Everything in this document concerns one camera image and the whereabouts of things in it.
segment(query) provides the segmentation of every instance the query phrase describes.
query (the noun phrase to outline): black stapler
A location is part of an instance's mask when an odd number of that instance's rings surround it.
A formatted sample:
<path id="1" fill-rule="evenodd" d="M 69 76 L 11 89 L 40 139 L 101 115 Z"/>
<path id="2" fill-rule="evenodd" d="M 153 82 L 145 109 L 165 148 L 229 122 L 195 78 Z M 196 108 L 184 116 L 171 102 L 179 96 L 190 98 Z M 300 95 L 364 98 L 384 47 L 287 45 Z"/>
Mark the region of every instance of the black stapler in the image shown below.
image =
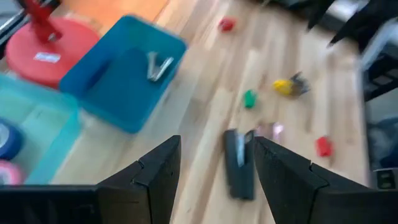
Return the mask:
<path id="1" fill-rule="evenodd" d="M 236 129 L 224 132 L 229 193 L 233 198 L 254 200 L 254 131 L 245 135 Z"/>

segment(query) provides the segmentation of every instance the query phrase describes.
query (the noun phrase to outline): blue tape roll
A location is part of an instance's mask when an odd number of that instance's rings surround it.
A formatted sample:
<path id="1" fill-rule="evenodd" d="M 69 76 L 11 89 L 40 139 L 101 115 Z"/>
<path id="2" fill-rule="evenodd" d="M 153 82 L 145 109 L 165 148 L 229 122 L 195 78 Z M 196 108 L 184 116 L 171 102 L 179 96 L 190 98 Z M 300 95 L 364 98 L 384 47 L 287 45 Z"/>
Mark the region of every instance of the blue tape roll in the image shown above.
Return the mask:
<path id="1" fill-rule="evenodd" d="M 22 133 L 12 124 L 0 119 L 0 159 L 11 160 L 22 147 Z"/>

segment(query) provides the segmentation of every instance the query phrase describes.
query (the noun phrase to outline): green toy block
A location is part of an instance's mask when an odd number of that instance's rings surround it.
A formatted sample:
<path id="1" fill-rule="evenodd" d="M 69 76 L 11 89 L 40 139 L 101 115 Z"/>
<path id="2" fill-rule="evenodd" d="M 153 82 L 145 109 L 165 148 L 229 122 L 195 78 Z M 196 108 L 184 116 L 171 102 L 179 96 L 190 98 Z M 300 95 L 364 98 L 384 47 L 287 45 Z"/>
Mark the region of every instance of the green toy block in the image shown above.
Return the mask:
<path id="1" fill-rule="evenodd" d="M 253 108 L 256 105 L 257 94 L 254 90 L 248 90 L 244 94 L 244 107 Z"/>

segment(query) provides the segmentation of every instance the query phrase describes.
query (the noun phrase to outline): small toy figure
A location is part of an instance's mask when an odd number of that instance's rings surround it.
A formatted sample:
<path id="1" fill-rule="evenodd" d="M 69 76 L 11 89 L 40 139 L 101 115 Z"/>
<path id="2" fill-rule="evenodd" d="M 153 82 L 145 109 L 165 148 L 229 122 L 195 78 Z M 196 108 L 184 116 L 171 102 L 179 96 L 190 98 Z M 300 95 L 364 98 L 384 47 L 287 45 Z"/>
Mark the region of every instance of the small toy figure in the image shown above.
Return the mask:
<path id="1" fill-rule="evenodd" d="M 254 90 L 248 90 L 244 94 L 244 107 L 251 109 L 256 105 L 257 94 Z"/>
<path id="2" fill-rule="evenodd" d="M 317 140 L 317 154 L 320 157 L 328 157 L 333 153 L 333 146 L 330 140 L 326 137 L 320 137 Z"/>
<path id="3" fill-rule="evenodd" d="M 218 27 L 222 32 L 229 32 L 231 31 L 234 26 L 235 26 L 236 20 L 228 17 L 224 17 L 220 23 L 218 24 Z"/>
<path id="4" fill-rule="evenodd" d="M 299 72 L 288 80 L 276 80 L 273 84 L 274 90 L 285 96 L 300 96 L 310 91 L 308 81 L 300 74 Z"/>

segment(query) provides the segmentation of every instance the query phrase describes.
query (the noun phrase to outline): red toy block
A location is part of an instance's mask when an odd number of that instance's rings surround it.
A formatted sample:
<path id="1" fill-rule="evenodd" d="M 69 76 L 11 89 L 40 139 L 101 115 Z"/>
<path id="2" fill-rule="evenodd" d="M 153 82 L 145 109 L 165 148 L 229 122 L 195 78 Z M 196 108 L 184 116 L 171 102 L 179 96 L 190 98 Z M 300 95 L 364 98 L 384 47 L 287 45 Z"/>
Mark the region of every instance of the red toy block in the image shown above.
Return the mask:
<path id="1" fill-rule="evenodd" d="M 220 21 L 218 27 L 221 29 L 222 32 L 228 32 L 234 28 L 235 23 L 236 21 L 234 19 L 225 17 Z"/>
<path id="2" fill-rule="evenodd" d="M 331 156 L 333 153 L 333 146 L 326 136 L 317 140 L 317 153 L 320 157 Z"/>

